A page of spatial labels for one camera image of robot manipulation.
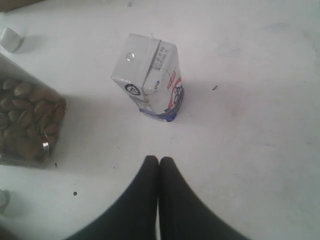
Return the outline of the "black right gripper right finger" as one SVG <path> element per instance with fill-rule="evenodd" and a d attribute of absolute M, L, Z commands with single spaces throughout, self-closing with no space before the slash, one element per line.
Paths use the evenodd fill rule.
<path fill-rule="evenodd" d="M 159 163 L 158 203 L 162 240 L 247 239 L 197 197 L 171 157 Z"/>

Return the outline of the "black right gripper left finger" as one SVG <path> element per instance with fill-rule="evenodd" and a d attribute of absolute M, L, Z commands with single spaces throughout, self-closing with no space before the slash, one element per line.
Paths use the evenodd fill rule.
<path fill-rule="evenodd" d="M 145 157 L 122 195 L 96 220 L 69 240 L 155 240 L 159 160 Z"/>

